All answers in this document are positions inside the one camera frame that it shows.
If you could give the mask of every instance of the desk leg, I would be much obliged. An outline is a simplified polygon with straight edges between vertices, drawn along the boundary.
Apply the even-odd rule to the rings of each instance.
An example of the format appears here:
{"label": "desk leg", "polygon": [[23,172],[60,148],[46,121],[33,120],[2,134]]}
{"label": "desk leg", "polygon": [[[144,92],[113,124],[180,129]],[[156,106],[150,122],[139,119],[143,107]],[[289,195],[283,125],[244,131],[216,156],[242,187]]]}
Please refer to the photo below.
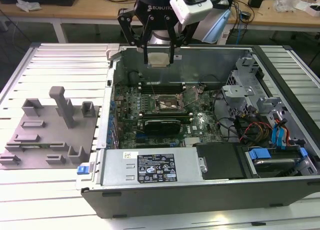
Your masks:
{"label": "desk leg", "polygon": [[2,32],[8,31],[8,27],[7,27],[7,24],[6,24],[5,21],[0,21],[0,30],[1,30]]}
{"label": "desk leg", "polygon": [[232,27],[233,27],[232,24],[225,25],[218,41],[216,42],[217,45],[226,45],[230,30],[232,29]]}
{"label": "desk leg", "polygon": [[52,25],[56,34],[56,38],[58,39],[59,43],[66,44],[68,42],[68,39],[64,29],[61,26],[61,23],[53,22]]}
{"label": "desk leg", "polygon": [[100,35],[101,34],[99,24],[95,24],[94,25],[94,30],[95,30],[95,34],[96,35]]}

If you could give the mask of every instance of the blue latch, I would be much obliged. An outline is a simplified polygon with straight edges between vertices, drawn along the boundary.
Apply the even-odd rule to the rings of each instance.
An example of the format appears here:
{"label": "blue latch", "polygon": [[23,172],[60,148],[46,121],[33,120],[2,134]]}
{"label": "blue latch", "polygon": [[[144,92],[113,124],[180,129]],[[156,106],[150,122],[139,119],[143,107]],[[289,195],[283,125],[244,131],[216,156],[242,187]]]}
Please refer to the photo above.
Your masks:
{"label": "blue latch", "polygon": [[89,174],[89,166],[78,166],[76,169],[76,174],[78,175]]}
{"label": "blue latch", "polygon": [[254,159],[270,159],[271,155],[266,148],[254,148],[249,151],[250,158]]}
{"label": "blue latch", "polygon": [[300,153],[301,153],[303,158],[308,156],[308,153],[307,153],[307,151],[306,151],[306,149],[304,147],[300,147]]}

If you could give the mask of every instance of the blue tab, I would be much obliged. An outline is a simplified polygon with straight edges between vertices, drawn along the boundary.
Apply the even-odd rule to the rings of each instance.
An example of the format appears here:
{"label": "blue tab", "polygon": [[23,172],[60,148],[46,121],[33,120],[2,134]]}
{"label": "blue tab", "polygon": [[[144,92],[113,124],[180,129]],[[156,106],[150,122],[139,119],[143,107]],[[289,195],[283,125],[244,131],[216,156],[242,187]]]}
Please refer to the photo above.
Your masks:
{"label": "blue tab", "polygon": [[273,144],[276,143],[277,140],[277,124],[274,125],[273,130],[272,130],[272,136],[271,136],[271,141]]}
{"label": "blue tab", "polygon": [[256,153],[255,153],[253,150],[249,151],[249,155],[250,155],[250,158],[251,158],[252,160],[257,159],[257,155],[256,155]]}
{"label": "blue tab", "polygon": [[276,141],[276,145],[278,147],[281,147],[281,149],[285,149],[285,146],[282,145],[282,138],[283,138],[284,134],[285,134],[285,130],[283,128],[280,128],[279,134],[278,134],[278,139]]}
{"label": "blue tab", "polygon": [[306,149],[304,147],[300,148],[300,153],[301,153],[303,158],[308,156],[308,153],[307,153],[307,151],[306,151]]}
{"label": "blue tab", "polygon": [[78,166],[76,169],[76,174],[78,175],[89,174],[89,166]]}
{"label": "blue tab", "polygon": [[267,148],[254,148],[249,151],[252,160],[254,159],[270,159],[271,155]]}

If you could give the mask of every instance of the warning label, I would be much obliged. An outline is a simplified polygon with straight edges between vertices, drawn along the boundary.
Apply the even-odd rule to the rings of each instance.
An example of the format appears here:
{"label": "warning label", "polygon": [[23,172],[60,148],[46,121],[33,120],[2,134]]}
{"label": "warning label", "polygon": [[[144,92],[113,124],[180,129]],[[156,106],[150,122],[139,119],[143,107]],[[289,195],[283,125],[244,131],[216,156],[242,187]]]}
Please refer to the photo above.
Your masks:
{"label": "warning label", "polygon": [[141,184],[176,182],[177,171],[173,154],[138,155],[138,182]]}

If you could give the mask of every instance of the small electronic device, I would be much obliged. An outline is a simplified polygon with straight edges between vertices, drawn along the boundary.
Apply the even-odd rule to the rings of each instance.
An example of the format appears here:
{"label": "small electronic device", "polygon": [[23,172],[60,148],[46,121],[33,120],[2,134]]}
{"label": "small electronic device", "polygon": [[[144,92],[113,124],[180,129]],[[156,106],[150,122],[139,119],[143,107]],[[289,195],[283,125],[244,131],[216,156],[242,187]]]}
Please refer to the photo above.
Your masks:
{"label": "small electronic device", "polygon": [[183,25],[202,21],[213,8],[210,0],[170,0],[170,5]]}
{"label": "small electronic device", "polygon": [[247,11],[241,11],[240,12],[240,18],[242,20],[248,21],[250,19],[250,17],[251,17],[251,13],[250,12],[247,12]]}
{"label": "small electronic device", "polygon": [[263,0],[248,0],[248,5],[252,8],[260,8]]}

